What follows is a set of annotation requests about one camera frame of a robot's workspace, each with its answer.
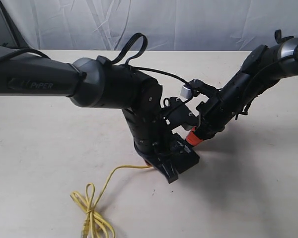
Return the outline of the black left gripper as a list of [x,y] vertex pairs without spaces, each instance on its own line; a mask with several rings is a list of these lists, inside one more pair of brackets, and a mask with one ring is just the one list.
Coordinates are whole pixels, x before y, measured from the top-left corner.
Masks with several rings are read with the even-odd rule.
[[145,160],[165,176],[168,183],[178,180],[178,172],[170,151],[172,132],[163,120],[144,121],[137,118],[135,125],[135,149]]

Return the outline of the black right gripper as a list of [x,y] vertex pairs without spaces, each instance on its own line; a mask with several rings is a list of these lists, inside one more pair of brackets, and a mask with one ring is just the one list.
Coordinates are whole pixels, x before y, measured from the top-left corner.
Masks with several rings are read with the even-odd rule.
[[201,94],[209,99],[197,106],[199,125],[194,126],[185,138],[191,146],[213,138],[216,133],[225,129],[225,125],[232,118],[238,117],[238,88],[202,88]]

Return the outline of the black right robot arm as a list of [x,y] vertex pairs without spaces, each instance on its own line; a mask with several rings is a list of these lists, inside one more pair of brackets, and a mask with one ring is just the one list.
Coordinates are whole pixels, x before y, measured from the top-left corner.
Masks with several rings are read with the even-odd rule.
[[186,136],[191,146],[211,139],[222,132],[231,119],[248,115],[253,100],[276,85],[281,79],[298,76],[298,38],[281,38],[276,31],[276,45],[260,45],[243,62],[240,70],[221,89],[201,80],[190,81],[192,96],[208,97],[197,107],[198,124]]

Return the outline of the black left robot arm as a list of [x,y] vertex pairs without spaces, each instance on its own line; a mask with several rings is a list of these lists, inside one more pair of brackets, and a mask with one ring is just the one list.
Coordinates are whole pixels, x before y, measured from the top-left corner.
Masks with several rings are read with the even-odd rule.
[[0,46],[0,96],[64,96],[82,108],[121,109],[137,153],[169,183],[178,179],[172,132],[160,116],[162,86],[145,73],[102,56],[63,63]]

